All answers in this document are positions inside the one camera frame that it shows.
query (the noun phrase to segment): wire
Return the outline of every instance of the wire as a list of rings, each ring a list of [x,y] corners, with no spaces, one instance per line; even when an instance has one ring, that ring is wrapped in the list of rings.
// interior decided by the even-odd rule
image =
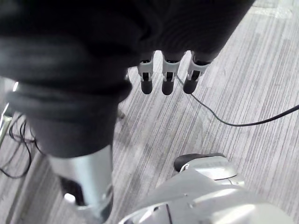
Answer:
[[[178,79],[178,81],[179,81],[182,85],[184,85],[183,81],[182,81],[178,76],[177,76],[177,79]],[[194,96],[193,94],[190,94],[190,95],[191,95],[191,96],[192,96],[198,103],[200,103],[200,104],[203,105],[205,108],[207,108],[207,109],[213,114],[213,116],[214,116],[217,120],[219,120],[221,123],[226,124],[226,125],[229,125],[229,126],[233,126],[233,127],[246,127],[246,126],[255,126],[255,125],[265,124],[265,123],[268,123],[268,122],[270,122],[270,121],[274,121],[274,120],[276,120],[276,119],[278,119],[278,118],[281,118],[281,117],[283,117],[283,116],[285,116],[285,115],[288,115],[288,114],[290,114],[290,113],[293,113],[294,111],[299,110],[299,105],[297,105],[297,106],[295,106],[295,107],[293,107],[293,108],[291,108],[291,109],[289,109],[289,110],[287,110],[287,111],[285,111],[285,112],[280,113],[279,115],[276,115],[276,116],[274,116],[274,117],[272,117],[272,118],[269,118],[269,119],[266,119],[266,120],[261,120],[261,121],[254,122],[254,123],[249,123],[249,124],[231,124],[231,123],[228,123],[228,122],[222,120],[221,118],[219,118],[219,117],[217,116],[217,114],[216,114],[210,107],[208,107],[207,105],[205,105],[204,103],[202,103],[196,96]]]
[[[13,160],[13,158],[15,157],[16,155],[16,151],[13,153],[13,155],[9,158],[9,160],[5,163],[5,165],[3,167],[0,168],[0,172],[2,172],[4,175],[6,175],[7,177],[11,178],[11,179],[19,179],[19,178],[22,178],[24,177],[29,169],[30,169],[30,166],[31,166],[31,163],[32,163],[32,155],[31,155],[31,150],[30,148],[32,148],[32,146],[34,145],[37,150],[41,152],[41,150],[39,149],[38,145],[37,145],[37,140],[35,138],[35,136],[33,136],[32,134],[32,130],[30,129],[30,134],[31,134],[31,139],[27,139],[25,138],[25,133],[26,133],[26,127],[27,127],[27,120],[24,119],[20,125],[20,128],[18,130],[18,133],[14,133],[14,129],[17,129],[18,128],[18,121],[23,117],[24,115],[23,114],[20,114],[11,124],[10,128],[9,128],[9,131],[8,131],[8,136],[10,136],[10,138],[16,142],[18,142],[18,147],[20,145],[24,145],[25,148],[26,148],[26,151],[28,152],[28,163],[27,163],[27,166],[25,168],[25,170],[20,174],[20,175],[16,175],[16,176],[13,176],[11,174],[9,174],[7,171],[4,170],[5,167],[9,166],[9,164],[11,163],[11,161]]]

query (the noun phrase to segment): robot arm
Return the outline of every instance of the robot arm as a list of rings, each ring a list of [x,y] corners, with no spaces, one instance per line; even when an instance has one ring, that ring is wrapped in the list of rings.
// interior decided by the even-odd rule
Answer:
[[[110,214],[117,105],[131,90],[127,68],[142,62],[142,90],[150,93],[152,54],[142,56],[162,50],[169,95],[180,57],[192,50],[184,87],[191,93],[252,3],[1,1],[0,75],[19,82],[7,99],[27,116],[78,212],[99,223]]]

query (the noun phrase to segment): black sleeve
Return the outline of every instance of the black sleeve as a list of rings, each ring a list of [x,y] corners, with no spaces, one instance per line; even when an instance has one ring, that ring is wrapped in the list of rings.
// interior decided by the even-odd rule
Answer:
[[[142,52],[195,50],[213,60],[252,3],[3,1],[0,75],[19,81],[7,98],[46,153],[96,152],[112,144],[117,105],[131,90],[124,76]]]

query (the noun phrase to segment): silver metal forearm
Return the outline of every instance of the silver metal forearm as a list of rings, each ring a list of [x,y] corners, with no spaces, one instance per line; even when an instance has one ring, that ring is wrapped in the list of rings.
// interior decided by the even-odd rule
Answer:
[[[75,158],[49,156],[66,202],[91,224],[104,223],[113,205],[112,149]]]

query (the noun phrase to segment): black rubber fingertip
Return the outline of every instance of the black rubber fingertip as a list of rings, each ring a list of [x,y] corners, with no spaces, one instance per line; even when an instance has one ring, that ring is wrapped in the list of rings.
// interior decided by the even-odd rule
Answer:
[[[174,169],[176,171],[180,171],[181,168],[191,160],[199,159],[199,158],[206,158],[206,157],[213,157],[213,156],[222,156],[225,157],[222,153],[211,153],[211,154],[186,154],[181,155],[175,159],[173,162]]]
[[[187,94],[193,93],[196,89],[197,83],[198,82],[196,82],[194,80],[186,79],[185,83],[184,83],[184,87],[183,87],[184,92]]]
[[[141,81],[141,90],[144,94],[150,94],[153,90],[153,82]]]
[[[172,93],[173,84],[174,84],[174,82],[165,82],[165,81],[163,81],[162,92],[163,92],[164,95],[168,96]]]

